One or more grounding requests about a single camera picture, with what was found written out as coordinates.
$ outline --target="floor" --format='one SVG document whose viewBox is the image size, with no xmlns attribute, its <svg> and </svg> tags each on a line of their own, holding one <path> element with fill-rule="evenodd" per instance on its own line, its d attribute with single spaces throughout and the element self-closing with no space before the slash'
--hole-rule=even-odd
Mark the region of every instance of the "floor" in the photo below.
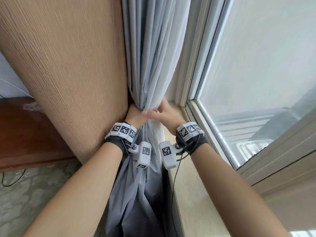
<svg viewBox="0 0 316 237">
<path fill-rule="evenodd" d="M 80 168 L 79 162 L 27 169 L 10 187 L 0 186 L 0 236 L 20 237 L 46 203 Z M 22 171 L 5 172 L 3 183 L 17 180 Z"/>
</svg>

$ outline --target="hand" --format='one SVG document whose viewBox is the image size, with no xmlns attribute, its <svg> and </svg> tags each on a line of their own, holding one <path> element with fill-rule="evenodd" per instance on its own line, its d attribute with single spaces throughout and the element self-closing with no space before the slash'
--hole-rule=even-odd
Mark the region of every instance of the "hand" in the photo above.
<svg viewBox="0 0 316 237">
<path fill-rule="evenodd" d="M 146 123 L 147 119 L 148 118 L 142 115 L 142 112 L 137 109 L 135 104 L 131 104 L 131 106 L 128 109 L 125 121 L 138 130 Z"/>
<path fill-rule="evenodd" d="M 177 128 L 186 123 L 186 121 L 170 106 L 164 97 L 158 107 L 158 110 L 143 111 L 143 116 L 161 122 L 171 134 L 176 135 Z"/>
</svg>

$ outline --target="gathered curtain fabric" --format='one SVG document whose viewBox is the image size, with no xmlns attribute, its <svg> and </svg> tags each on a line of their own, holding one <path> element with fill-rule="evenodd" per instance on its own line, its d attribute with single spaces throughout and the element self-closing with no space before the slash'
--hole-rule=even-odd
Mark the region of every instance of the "gathered curtain fabric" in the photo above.
<svg viewBox="0 0 316 237">
<path fill-rule="evenodd" d="M 182 50 L 191 0 L 122 0 L 128 87 L 140 110 L 157 108 Z M 152 145 L 150 165 L 126 158 L 114 183 L 105 230 L 108 236 L 164 236 L 160 123 L 148 120 L 137 142 Z"/>
</svg>

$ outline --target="wooden cabinet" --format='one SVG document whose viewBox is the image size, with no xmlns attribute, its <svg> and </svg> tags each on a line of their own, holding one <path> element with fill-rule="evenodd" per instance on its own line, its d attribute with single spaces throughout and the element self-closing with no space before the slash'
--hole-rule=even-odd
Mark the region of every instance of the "wooden cabinet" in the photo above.
<svg viewBox="0 0 316 237">
<path fill-rule="evenodd" d="M 0 99 L 0 170 L 78 161 L 47 116 L 26 108 L 29 97 Z"/>
</svg>

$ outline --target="person's right arm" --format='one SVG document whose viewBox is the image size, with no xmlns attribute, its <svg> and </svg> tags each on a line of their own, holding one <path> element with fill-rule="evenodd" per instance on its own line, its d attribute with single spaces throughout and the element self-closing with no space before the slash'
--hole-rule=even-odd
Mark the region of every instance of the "person's right arm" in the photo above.
<svg viewBox="0 0 316 237">
<path fill-rule="evenodd" d="M 175 135 L 185 121 L 164 98 L 158 111 L 144 111 Z M 251 186 L 209 144 L 198 147 L 192 162 L 228 231 L 233 237 L 289 237 L 289 234 Z"/>
</svg>

